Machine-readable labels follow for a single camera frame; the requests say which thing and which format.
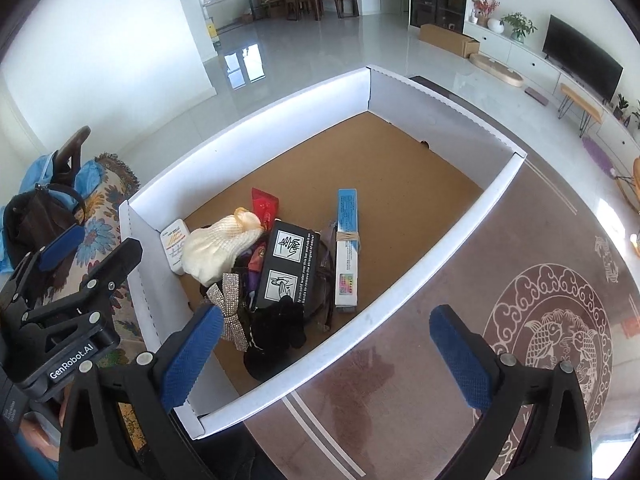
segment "rhinestone bow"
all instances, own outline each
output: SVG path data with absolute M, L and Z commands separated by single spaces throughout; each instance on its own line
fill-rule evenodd
M 239 277 L 237 274 L 225 272 L 222 275 L 222 291 L 217 283 L 214 283 L 207 290 L 207 297 L 214 305 L 222 310 L 225 318 L 222 339 L 231 341 L 236 345 L 236 349 L 246 352 L 248 344 L 244 329 L 238 319 L 238 302 L 239 302 Z

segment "black fuzzy object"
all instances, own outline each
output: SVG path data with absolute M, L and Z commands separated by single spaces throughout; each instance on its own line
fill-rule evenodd
M 278 303 L 252 313 L 249 348 L 244 366 L 249 375 L 264 382 L 291 364 L 289 348 L 306 342 L 304 306 L 284 296 Z

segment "white tv cabinet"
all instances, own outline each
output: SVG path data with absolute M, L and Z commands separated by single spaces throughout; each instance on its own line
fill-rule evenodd
M 587 130 L 590 136 L 609 155 L 616 169 L 625 175 L 632 173 L 633 163 L 640 156 L 640 146 L 614 116 L 611 110 L 583 88 L 562 69 L 545 59 L 545 54 L 513 41 L 511 38 L 496 34 L 488 28 L 471 22 L 465 22 L 464 33 L 480 42 L 480 52 L 504 63 L 533 83 L 536 90 L 542 91 L 556 107 L 564 95 L 560 92 L 560 83 L 573 88 L 584 98 L 592 101 L 595 108 L 602 112 L 602 126 L 593 123 Z M 572 111 L 578 113 L 577 107 Z

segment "cream knitted fabric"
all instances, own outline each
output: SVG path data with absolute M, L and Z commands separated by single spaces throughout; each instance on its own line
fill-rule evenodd
M 239 207 L 211 227 L 196 229 L 182 247 L 182 267 L 204 286 L 230 272 L 236 258 L 262 234 L 259 218 Z

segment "red snack wrapper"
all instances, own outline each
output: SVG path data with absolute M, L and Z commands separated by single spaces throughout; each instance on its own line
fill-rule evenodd
M 254 202 L 254 213 L 260 219 L 260 224 L 265 230 L 270 231 L 273 221 L 278 216 L 278 205 L 280 201 L 277 197 L 253 187 L 251 198 Z
M 260 244 L 255 248 L 254 254 L 252 254 L 251 259 L 249 260 L 249 270 L 252 270 L 253 272 L 261 272 L 262 264 L 264 263 L 264 251 L 266 248 L 266 244 Z

